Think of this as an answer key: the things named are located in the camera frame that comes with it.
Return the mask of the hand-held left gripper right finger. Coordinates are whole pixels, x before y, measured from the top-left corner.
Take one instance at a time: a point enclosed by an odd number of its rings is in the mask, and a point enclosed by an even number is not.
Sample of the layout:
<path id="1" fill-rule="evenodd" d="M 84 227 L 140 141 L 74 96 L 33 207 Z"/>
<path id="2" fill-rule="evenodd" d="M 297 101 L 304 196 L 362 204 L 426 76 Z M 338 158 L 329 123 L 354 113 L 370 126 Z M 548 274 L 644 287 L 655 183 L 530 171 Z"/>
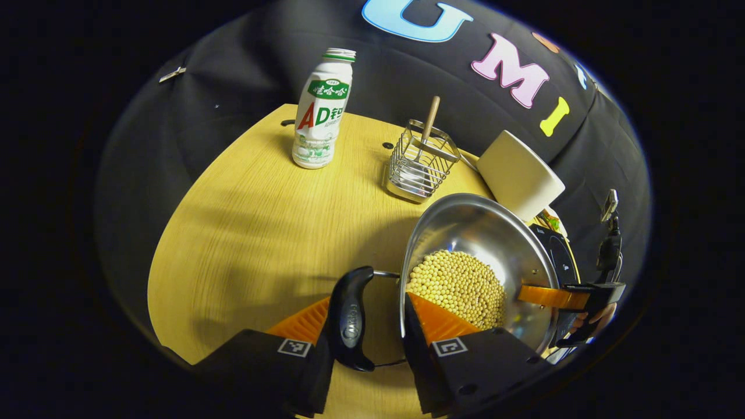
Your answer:
<path id="1" fill-rule="evenodd" d="M 501 327 L 479 331 L 412 293 L 404 296 L 403 346 L 421 411 L 466 417 L 511 403 L 551 364 Z"/>

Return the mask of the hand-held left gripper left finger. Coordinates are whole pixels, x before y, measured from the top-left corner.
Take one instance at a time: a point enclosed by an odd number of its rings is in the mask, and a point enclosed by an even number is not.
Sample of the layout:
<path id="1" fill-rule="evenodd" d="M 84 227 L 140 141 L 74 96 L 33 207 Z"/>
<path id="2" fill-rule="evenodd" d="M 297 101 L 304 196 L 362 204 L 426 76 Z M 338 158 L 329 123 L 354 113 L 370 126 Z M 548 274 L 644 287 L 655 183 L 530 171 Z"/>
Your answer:
<path id="1" fill-rule="evenodd" d="M 325 336 L 330 298 L 268 331 L 244 329 L 192 366 L 198 377 L 263 411 L 324 412 L 334 365 Z"/>

